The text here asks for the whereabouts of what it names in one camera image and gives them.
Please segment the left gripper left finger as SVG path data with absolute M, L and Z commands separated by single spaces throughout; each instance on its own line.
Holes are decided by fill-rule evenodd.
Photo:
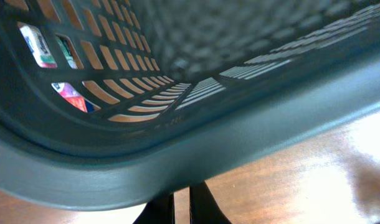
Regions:
M 148 202 L 133 224 L 175 224 L 174 195 Z

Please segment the multipack of tissue packets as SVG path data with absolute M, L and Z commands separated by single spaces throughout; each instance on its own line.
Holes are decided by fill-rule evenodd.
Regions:
M 35 26 L 18 23 L 19 30 L 31 51 L 34 60 L 41 68 L 58 68 L 55 58 L 48 47 L 41 31 Z M 74 56 L 69 49 L 68 43 L 60 37 L 57 37 L 57 43 L 62 53 L 72 69 L 78 69 Z M 70 83 L 57 82 L 51 83 L 52 88 L 72 106 L 85 113 L 91 113 L 99 110 L 100 107 L 88 101 L 82 96 Z

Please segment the grey plastic shopping basket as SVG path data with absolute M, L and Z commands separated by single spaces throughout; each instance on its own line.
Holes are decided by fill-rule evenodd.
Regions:
M 377 110 L 380 0 L 0 0 L 0 190 L 31 202 L 139 205 Z

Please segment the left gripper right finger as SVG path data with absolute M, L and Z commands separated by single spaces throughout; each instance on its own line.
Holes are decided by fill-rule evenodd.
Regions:
M 189 188 L 189 207 L 190 224 L 231 224 L 205 182 Z

